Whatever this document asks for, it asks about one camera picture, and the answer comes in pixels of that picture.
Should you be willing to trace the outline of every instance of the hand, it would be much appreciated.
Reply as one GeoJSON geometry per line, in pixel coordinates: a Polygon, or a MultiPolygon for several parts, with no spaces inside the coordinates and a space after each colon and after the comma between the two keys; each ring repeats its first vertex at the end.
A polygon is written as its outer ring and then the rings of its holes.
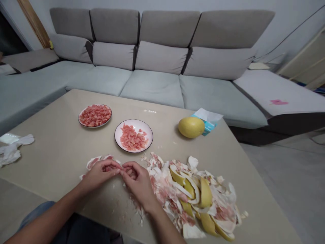
{"type": "Polygon", "coordinates": [[[105,181],[118,175],[123,168],[114,160],[98,161],[78,184],[78,188],[88,194],[99,188],[105,181]]]}
{"type": "Polygon", "coordinates": [[[158,201],[152,190],[148,171],[137,162],[126,162],[120,172],[123,181],[146,212],[153,210],[158,201]]]}

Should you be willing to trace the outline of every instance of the jeans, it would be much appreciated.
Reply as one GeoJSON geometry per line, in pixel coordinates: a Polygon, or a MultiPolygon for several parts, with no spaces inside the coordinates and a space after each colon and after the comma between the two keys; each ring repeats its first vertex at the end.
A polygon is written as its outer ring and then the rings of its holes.
{"type": "MultiPolygon", "coordinates": [[[[36,219],[55,202],[45,202],[30,212],[21,222],[18,231],[36,219]]],[[[110,244],[112,231],[86,217],[74,213],[64,224],[59,233],[55,236],[52,244],[72,244],[72,243],[105,243],[110,244]]]]}

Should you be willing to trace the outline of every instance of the person's left hand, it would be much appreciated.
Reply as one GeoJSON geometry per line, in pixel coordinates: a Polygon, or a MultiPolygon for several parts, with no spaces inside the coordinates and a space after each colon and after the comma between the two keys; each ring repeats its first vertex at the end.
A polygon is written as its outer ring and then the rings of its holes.
{"type": "Polygon", "coordinates": [[[78,184],[78,188],[88,194],[91,191],[99,188],[105,181],[118,175],[123,168],[114,160],[106,159],[98,161],[91,170],[84,176],[78,184]]]}

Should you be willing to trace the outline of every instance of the tissue box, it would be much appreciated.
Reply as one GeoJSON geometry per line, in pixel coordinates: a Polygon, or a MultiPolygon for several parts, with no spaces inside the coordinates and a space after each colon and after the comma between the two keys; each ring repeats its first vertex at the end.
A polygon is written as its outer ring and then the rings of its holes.
{"type": "Polygon", "coordinates": [[[217,126],[217,122],[223,117],[223,115],[209,112],[203,108],[200,108],[198,111],[192,114],[191,117],[197,117],[203,120],[205,130],[202,135],[206,136],[217,126]]]}
{"type": "Polygon", "coordinates": [[[202,135],[204,135],[204,136],[209,134],[217,126],[217,124],[213,125],[205,120],[203,120],[203,122],[204,122],[205,129],[204,129],[204,132],[202,133],[202,135]]]}

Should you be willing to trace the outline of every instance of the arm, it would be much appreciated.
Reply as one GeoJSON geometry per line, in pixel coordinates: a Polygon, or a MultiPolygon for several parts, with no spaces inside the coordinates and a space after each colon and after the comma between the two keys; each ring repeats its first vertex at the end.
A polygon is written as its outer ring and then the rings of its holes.
{"type": "Polygon", "coordinates": [[[97,162],[72,191],[44,214],[13,235],[5,244],[50,243],[74,213],[80,200],[100,187],[105,181],[119,174],[121,169],[122,167],[113,160],[97,162]]]}
{"type": "Polygon", "coordinates": [[[123,164],[123,167],[120,174],[144,210],[151,216],[160,242],[163,244],[186,243],[159,204],[152,190],[148,171],[136,162],[127,162],[123,164]]]}

